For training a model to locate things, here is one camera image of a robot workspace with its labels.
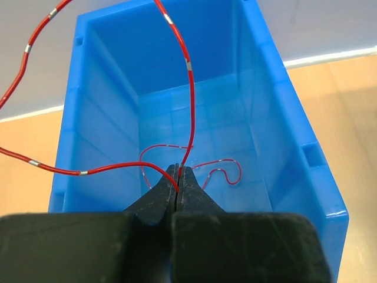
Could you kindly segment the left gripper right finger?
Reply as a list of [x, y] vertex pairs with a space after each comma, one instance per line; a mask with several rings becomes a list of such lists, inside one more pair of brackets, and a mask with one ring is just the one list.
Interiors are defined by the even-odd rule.
[[172, 216], [174, 282], [331, 282], [318, 233], [295, 213], [225, 212], [190, 167]]

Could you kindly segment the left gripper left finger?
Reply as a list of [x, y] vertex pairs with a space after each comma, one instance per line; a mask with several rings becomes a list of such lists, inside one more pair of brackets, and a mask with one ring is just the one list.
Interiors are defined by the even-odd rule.
[[171, 165], [121, 212], [26, 213], [1, 218], [2, 282], [171, 282]]

